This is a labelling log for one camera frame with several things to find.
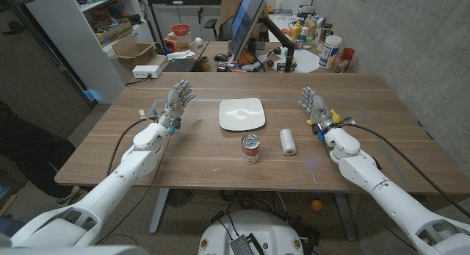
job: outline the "red container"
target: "red container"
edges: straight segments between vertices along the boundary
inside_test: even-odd
[[[189,25],[187,24],[176,24],[175,26],[171,27],[171,31],[178,36],[184,36],[189,32]]]

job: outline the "white plate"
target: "white plate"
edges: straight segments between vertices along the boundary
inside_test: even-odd
[[[264,110],[258,98],[223,100],[219,106],[220,127],[230,131],[247,131],[266,123]]]

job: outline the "orange ball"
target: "orange ball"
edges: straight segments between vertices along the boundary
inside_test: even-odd
[[[313,200],[311,202],[311,208],[315,211],[320,211],[322,209],[322,202],[318,200]]]

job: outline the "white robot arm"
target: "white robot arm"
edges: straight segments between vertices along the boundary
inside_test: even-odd
[[[120,165],[75,204],[37,216],[10,239],[10,247],[61,248],[95,244],[104,222],[129,189],[151,173],[158,162],[163,141],[179,129],[184,107],[195,95],[191,84],[181,81],[167,95],[156,122],[134,138]]]
[[[431,212],[376,166],[361,150],[353,136],[333,121],[328,107],[309,87],[303,88],[303,101],[311,120],[327,145],[330,158],[339,164],[344,178],[367,191],[388,216],[406,233],[420,254],[467,254],[470,251],[470,225]]]

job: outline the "white box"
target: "white box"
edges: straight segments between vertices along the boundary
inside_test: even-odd
[[[132,70],[132,73],[136,78],[146,78],[148,74],[151,78],[158,78],[162,73],[162,68],[159,65],[137,65]]]

